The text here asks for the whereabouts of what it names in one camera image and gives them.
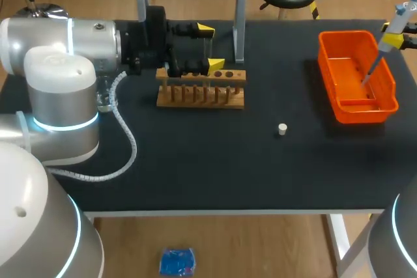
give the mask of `floor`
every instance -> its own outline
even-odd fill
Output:
[[[36,0],[57,3],[79,18],[135,19],[135,0]],[[387,19],[394,5],[406,0],[319,0],[322,19]],[[24,6],[4,0],[0,18]],[[231,19],[234,0],[152,0],[171,19]],[[276,19],[278,11],[259,11],[262,0],[248,0],[248,19]],[[311,19],[309,8],[289,12],[288,19]],[[417,54],[404,56],[417,78]],[[0,87],[5,74],[0,71]],[[327,230],[319,215],[251,217],[148,217],[101,219],[98,223],[106,253],[105,277],[157,277],[164,247],[193,247],[195,276],[331,278],[335,276]],[[345,215],[350,241],[367,222],[367,215]],[[357,278],[369,277],[364,270]]]

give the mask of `black tabletop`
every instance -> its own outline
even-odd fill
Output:
[[[156,107],[155,72],[128,77],[119,109],[138,145],[134,165],[101,183],[58,177],[84,211],[354,210],[384,208],[417,170],[417,88],[398,51],[386,60],[399,111],[382,125],[342,126],[332,114],[318,66],[321,31],[366,29],[382,21],[249,21],[245,64],[232,63],[231,24],[216,28],[213,57],[245,69],[245,109]],[[179,39],[180,59],[202,56],[203,43]],[[30,111],[22,78],[8,77],[0,112]],[[279,123],[287,134],[276,136]],[[107,174],[130,157],[113,115],[100,115],[100,147],[67,167]]]

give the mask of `white spiral cable wrap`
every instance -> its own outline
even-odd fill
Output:
[[[130,131],[129,127],[124,122],[122,116],[119,113],[119,110],[117,109],[116,103],[115,103],[115,97],[116,97],[116,88],[117,85],[121,82],[122,79],[124,79],[127,76],[126,72],[120,73],[114,80],[113,84],[111,84],[109,98],[110,98],[110,106],[113,110],[113,114],[115,115],[115,118],[117,119],[117,122],[119,122],[120,126],[128,136],[128,139],[130,141],[130,144],[132,146],[132,154],[130,155],[130,159],[128,162],[118,171],[115,171],[114,173],[103,175],[103,176],[88,176],[83,174],[78,174],[70,171],[66,171],[64,169],[51,169],[48,168],[49,172],[56,175],[61,175],[69,178],[73,178],[76,180],[82,180],[84,182],[104,182],[106,180],[111,180],[113,178],[116,178],[120,175],[122,175],[124,172],[126,172],[129,167],[132,166],[133,162],[136,159],[137,155],[137,145],[135,137],[133,136],[132,132]]]

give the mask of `blue object on floor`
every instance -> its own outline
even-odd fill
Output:
[[[159,273],[168,276],[192,276],[195,270],[193,249],[164,249]]]

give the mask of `white table leg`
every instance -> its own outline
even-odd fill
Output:
[[[368,262],[367,241],[376,220],[377,218],[371,219],[350,246],[343,216],[341,214],[327,215],[330,236],[338,263],[336,267],[338,278],[353,278],[355,273]]]

